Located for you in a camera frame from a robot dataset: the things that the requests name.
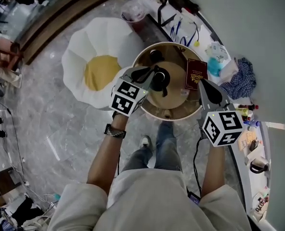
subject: paper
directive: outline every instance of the paper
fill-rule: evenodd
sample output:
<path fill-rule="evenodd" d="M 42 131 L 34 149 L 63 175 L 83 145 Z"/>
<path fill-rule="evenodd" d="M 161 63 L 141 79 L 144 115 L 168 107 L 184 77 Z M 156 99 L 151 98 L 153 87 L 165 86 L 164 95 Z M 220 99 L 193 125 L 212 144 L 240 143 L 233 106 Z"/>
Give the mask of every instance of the paper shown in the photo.
<path fill-rule="evenodd" d="M 255 131 L 245 131 L 238 139 L 238 147 L 239 150 L 244 150 L 247 146 L 251 145 L 251 142 L 257 138 L 257 134 Z"/>

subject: plaid shirt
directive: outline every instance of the plaid shirt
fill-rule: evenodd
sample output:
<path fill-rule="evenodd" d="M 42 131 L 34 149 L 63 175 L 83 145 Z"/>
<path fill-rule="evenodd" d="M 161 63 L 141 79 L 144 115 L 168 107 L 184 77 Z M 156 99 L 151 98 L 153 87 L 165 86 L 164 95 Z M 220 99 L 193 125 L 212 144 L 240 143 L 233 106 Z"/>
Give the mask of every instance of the plaid shirt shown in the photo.
<path fill-rule="evenodd" d="M 257 85 L 252 63 L 246 58 L 239 59 L 237 62 L 238 73 L 232 77 L 229 83 L 220 85 L 232 99 L 249 97 Z"/>

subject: lanyard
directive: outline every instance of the lanyard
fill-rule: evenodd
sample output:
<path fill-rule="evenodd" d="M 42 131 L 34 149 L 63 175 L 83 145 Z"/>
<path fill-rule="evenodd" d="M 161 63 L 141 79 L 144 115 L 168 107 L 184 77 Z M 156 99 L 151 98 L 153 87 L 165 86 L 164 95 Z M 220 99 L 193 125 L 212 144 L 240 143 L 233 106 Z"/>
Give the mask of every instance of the lanyard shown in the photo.
<path fill-rule="evenodd" d="M 179 31 L 179 28 L 180 28 L 180 25 L 181 25 L 181 21 L 182 21 L 182 19 L 180 19 L 179 22 L 177 23 L 177 27 L 176 27 L 176 31 L 175 31 L 175 40 L 174 41 L 172 40 L 172 36 L 173 36 L 173 32 L 174 32 L 174 26 L 171 27 L 170 39 L 169 39 L 170 42 L 176 42 L 176 35 L 177 35 L 177 32 Z"/>
<path fill-rule="evenodd" d="M 184 45 L 189 47 L 190 46 L 190 43 L 192 41 L 192 39 L 194 38 L 194 36 L 196 35 L 196 33 L 198 33 L 198 39 L 197 39 L 197 42 L 199 42 L 199 32 L 198 32 L 198 26 L 197 24 L 195 23 L 196 25 L 196 30 L 194 32 L 194 34 L 191 36 L 190 40 L 188 41 L 188 43 L 186 43 L 186 37 L 182 37 L 181 40 L 180 40 L 180 44 L 182 44 L 182 40 L 184 40 Z"/>

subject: passport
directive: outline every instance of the passport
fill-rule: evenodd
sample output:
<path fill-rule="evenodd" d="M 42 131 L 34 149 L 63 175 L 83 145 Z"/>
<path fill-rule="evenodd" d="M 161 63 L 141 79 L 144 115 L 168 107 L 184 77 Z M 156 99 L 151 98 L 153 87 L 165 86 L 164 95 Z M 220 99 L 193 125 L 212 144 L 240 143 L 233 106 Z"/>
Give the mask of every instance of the passport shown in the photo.
<path fill-rule="evenodd" d="M 186 89 L 198 90 L 201 79 L 208 79 L 208 64 L 195 59 L 188 59 L 186 71 Z"/>

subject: marble floor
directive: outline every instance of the marble floor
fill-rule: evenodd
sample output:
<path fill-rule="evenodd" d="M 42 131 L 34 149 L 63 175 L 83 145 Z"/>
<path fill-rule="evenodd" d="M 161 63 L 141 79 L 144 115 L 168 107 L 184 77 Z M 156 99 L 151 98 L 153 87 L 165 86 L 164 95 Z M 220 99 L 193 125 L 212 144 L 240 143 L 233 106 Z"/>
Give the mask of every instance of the marble floor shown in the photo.
<path fill-rule="evenodd" d="M 62 54 L 75 31 L 82 29 L 95 17 L 119 17 L 123 3 L 124 0 L 109 0 L 71 24 L 30 66 L 22 66 L 22 88 L 7 86 L 5 97 L 0 99 L 14 117 L 24 176 L 30 184 L 28 189 L 42 198 L 44 194 L 61 194 L 68 183 L 86 181 L 90 164 L 104 137 L 105 125 L 111 121 L 108 112 L 77 101 L 65 87 L 62 80 Z M 139 35 L 146 46 L 166 41 L 149 19 Z M 8 133 L 6 139 L 0 139 L 0 170 L 13 164 L 22 173 L 12 119 L 1 105 L 0 116 L 4 118 L 0 129 Z M 197 124 L 199 116 L 196 114 L 174 124 L 184 176 L 189 190 L 195 193 L 198 193 L 198 188 L 193 171 L 193 156 L 200 136 Z M 120 169 L 131 153 L 138 149 L 142 135 L 149 135 L 155 142 L 159 123 L 142 110 L 130 117 L 121 149 Z M 206 169 L 208 148 L 208 141 L 200 143 L 196 162 L 200 182 L 203 181 Z M 225 178 L 227 184 L 236 189 L 241 197 L 235 165 L 228 149 Z M 33 192 L 29 193 L 37 200 Z M 46 202 L 40 201 L 40 204 L 48 206 Z"/>
<path fill-rule="evenodd" d="M 8 24 L 0 23 L 0 30 L 11 40 L 19 39 L 28 29 L 27 25 L 36 21 L 43 11 L 49 9 L 56 0 L 48 1 L 47 6 L 42 6 L 37 1 L 34 4 L 25 5 L 12 0 L 0 17 L 0 20 Z"/>

